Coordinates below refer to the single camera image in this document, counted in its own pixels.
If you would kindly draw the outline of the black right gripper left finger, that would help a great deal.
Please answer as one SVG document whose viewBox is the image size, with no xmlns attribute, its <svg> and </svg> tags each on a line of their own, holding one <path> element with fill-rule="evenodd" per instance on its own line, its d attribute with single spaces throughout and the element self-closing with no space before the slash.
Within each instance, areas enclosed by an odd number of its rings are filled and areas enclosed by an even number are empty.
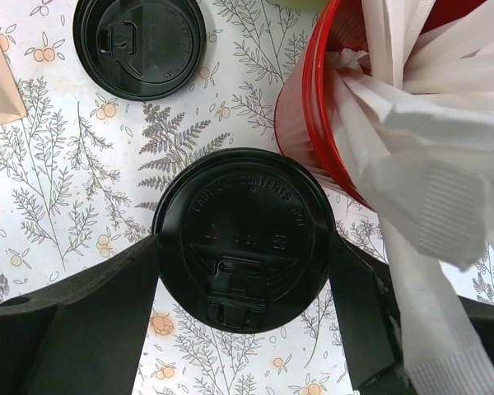
<svg viewBox="0 0 494 395">
<path fill-rule="evenodd" d="M 0 304 L 0 394 L 130 394 L 159 277 L 159 238 Z"/>
</svg>

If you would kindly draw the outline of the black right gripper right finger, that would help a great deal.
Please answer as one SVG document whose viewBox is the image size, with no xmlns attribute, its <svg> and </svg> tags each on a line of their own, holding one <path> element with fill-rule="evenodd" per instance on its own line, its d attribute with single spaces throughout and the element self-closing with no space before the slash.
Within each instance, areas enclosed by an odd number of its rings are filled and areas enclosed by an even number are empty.
<svg viewBox="0 0 494 395">
<path fill-rule="evenodd" d="M 387 265 L 333 232 L 328 274 L 352 388 L 423 393 L 403 366 L 400 312 Z M 494 305 L 459 301 L 494 366 Z"/>
</svg>

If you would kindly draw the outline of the black plastic cup lid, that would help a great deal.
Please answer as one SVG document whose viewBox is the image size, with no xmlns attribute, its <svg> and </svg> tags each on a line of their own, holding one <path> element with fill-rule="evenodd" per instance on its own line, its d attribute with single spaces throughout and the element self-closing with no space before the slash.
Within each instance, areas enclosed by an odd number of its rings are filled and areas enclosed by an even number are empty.
<svg viewBox="0 0 494 395">
<path fill-rule="evenodd" d="M 303 165 L 235 148 L 180 172 L 152 231 L 161 280 L 187 313 L 221 331 L 261 333 L 297 318 L 324 287 L 335 220 Z"/>
</svg>

